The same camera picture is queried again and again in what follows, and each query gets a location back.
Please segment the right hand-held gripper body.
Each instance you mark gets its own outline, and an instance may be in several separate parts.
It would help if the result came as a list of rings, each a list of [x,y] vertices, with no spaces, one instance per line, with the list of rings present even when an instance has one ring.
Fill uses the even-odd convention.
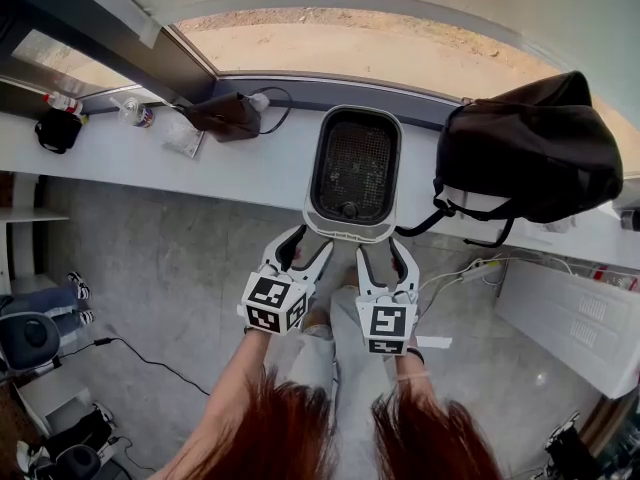
[[[414,290],[357,297],[366,350],[377,355],[404,356],[418,320],[417,302],[418,293]]]

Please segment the person's right forearm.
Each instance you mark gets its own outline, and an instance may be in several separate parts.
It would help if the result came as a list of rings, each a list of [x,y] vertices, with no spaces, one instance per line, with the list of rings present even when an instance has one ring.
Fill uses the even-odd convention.
[[[426,365],[413,355],[408,354],[395,357],[396,378],[399,383],[405,383],[412,393],[426,397],[431,402],[436,400],[430,374]]]

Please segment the white power strip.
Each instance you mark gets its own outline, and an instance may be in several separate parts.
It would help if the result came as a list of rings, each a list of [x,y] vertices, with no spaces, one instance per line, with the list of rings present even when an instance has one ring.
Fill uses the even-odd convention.
[[[499,270],[501,265],[498,261],[488,261],[484,263],[478,263],[472,266],[469,270],[460,274],[462,283],[468,283],[476,279],[480,279],[483,276],[489,275],[496,270]]]

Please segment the black round chair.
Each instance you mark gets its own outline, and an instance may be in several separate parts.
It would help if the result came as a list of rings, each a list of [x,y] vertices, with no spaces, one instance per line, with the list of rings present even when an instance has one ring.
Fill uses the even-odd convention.
[[[54,321],[36,312],[0,317],[0,354],[9,370],[26,371],[51,361],[61,336]]]

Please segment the clear plastic packet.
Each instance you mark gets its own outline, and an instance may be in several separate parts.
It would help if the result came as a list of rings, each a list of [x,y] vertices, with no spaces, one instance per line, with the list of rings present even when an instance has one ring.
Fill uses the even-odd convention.
[[[204,131],[190,124],[172,123],[162,140],[162,146],[172,152],[194,159],[204,138]]]

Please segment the person's light grey trousers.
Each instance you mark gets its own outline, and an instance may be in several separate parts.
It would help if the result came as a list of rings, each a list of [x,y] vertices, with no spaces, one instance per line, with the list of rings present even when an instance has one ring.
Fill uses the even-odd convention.
[[[391,391],[383,358],[366,350],[357,295],[352,286],[334,291],[328,306],[331,323],[314,324],[299,334],[302,347],[287,376],[329,396],[337,480],[378,479],[372,405]]]

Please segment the dark window frame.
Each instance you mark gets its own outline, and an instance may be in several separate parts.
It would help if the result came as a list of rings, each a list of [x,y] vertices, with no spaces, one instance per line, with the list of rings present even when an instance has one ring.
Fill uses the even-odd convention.
[[[133,0],[0,0],[0,112],[39,118],[55,92],[89,114],[112,110],[116,96],[188,105],[215,85],[178,33]]]

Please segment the white metal cabinet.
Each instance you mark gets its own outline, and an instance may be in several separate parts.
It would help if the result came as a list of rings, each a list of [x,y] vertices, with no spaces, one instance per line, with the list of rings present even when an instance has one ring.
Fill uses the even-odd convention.
[[[640,293],[516,260],[496,312],[608,398],[637,388]]]

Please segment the person's left forearm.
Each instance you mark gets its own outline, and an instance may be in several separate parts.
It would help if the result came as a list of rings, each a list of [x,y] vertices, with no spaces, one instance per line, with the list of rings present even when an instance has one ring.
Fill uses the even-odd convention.
[[[200,423],[176,456],[150,480],[186,480],[237,424],[249,403],[249,387],[263,376],[271,335],[253,330],[244,335],[210,394]]]

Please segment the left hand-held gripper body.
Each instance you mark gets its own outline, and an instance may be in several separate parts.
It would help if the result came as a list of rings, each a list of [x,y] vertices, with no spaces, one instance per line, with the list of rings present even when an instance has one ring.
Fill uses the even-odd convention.
[[[283,272],[265,264],[250,274],[238,304],[238,315],[249,328],[286,335],[300,327],[314,293],[315,284],[306,275]]]

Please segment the white shelf unit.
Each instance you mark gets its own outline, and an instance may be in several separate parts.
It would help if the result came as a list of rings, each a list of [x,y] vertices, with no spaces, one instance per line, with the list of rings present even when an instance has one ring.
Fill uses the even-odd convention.
[[[0,208],[0,295],[55,286],[46,274],[35,273],[33,224],[65,220],[43,208]]]

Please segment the black backpack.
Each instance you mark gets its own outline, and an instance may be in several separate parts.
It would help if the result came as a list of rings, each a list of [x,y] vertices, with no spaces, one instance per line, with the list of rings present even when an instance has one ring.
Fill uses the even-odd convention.
[[[623,164],[614,135],[594,109],[586,77],[571,71],[493,98],[475,99],[447,118],[433,180],[435,212],[413,228],[418,236],[461,213],[505,223],[549,224],[616,199]]]

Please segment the clear plastic cup with straw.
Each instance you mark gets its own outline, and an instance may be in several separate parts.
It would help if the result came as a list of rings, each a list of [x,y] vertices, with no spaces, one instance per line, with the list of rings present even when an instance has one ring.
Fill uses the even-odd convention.
[[[118,117],[122,123],[137,128],[151,126],[154,119],[152,109],[139,102],[135,97],[130,97],[123,102],[114,97],[110,97],[109,100],[117,107]]]

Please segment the small black pouch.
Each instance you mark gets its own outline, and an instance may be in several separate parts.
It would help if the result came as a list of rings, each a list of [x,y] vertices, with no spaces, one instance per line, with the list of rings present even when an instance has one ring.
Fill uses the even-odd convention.
[[[34,130],[41,147],[62,155],[74,146],[81,127],[77,116],[51,109],[36,123]]]

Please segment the brown handbag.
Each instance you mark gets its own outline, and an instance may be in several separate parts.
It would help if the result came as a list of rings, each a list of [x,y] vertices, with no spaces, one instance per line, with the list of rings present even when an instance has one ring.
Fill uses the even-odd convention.
[[[218,142],[247,140],[260,135],[260,114],[250,103],[249,97],[239,92],[199,104],[176,105],[175,109],[195,129],[211,133]]]

